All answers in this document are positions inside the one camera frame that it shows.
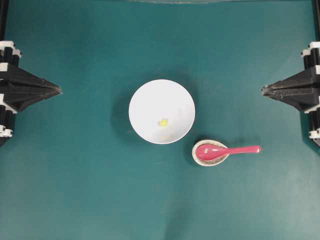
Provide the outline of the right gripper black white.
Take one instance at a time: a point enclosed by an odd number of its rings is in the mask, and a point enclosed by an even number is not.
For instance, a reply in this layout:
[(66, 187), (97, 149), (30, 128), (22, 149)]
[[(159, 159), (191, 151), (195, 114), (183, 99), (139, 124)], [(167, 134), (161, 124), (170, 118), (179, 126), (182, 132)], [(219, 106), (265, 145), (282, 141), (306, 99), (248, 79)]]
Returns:
[[(304, 62), (303, 71), (284, 80), (265, 85), (262, 95), (270, 99), (291, 105), (308, 116), (308, 136), (320, 146), (320, 42), (311, 42), (301, 52)], [(303, 95), (275, 95), (267, 93), (275, 90), (313, 88), (314, 93)]]

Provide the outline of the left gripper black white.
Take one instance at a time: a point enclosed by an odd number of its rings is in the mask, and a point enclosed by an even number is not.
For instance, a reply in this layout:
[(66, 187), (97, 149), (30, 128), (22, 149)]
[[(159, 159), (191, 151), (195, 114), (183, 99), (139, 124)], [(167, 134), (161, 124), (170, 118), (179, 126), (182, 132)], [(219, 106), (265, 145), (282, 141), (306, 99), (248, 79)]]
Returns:
[[(0, 41), (0, 146), (14, 134), (17, 111), (61, 94), (61, 89), (44, 78), (19, 67), (22, 53), (13, 41)], [(9, 82), (31, 87), (6, 87)]]

